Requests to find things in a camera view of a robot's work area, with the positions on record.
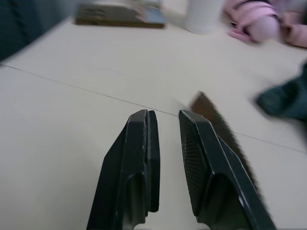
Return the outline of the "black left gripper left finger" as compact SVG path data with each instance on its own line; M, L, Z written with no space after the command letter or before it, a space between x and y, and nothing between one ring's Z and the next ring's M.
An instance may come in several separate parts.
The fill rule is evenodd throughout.
M132 230L159 210L160 148L156 114L132 114L104 157L88 230Z

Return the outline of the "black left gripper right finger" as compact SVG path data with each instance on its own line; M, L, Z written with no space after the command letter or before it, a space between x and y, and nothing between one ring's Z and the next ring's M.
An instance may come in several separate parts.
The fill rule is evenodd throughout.
M235 152L203 116L178 114L192 211L211 230L276 228L255 184Z

